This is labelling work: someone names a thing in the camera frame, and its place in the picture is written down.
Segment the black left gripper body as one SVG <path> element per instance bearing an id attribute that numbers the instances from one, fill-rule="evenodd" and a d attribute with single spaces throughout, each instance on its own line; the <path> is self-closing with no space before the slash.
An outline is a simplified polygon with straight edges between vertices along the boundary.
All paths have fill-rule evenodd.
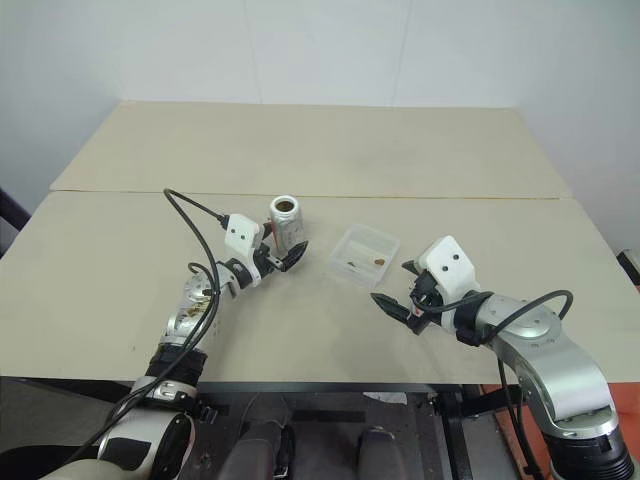
<path id="1" fill-rule="evenodd" d="M 282 267 L 281 260 L 271 254 L 270 247 L 264 242 L 260 242 L 254 250 L 253 263 L 261 277 L 266 277 L 274 270 L 280 270 Z"/>

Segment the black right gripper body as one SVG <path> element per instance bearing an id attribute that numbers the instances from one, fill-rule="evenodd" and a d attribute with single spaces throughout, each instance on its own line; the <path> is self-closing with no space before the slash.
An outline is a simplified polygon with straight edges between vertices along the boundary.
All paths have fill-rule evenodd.
<path id="1" fill-rule="evenodd" d="M 444 305 L 436 286 L 437 282 L 427 271 L 423 271 L 415 280 L 409 294 L 411 315 L 408 318 L 408 326 L 413 333 L 422 333 L 431 323 L 441 325 L 441 312 L 429 313 L 421 308 L 421 305 L 433 308 Z"/>

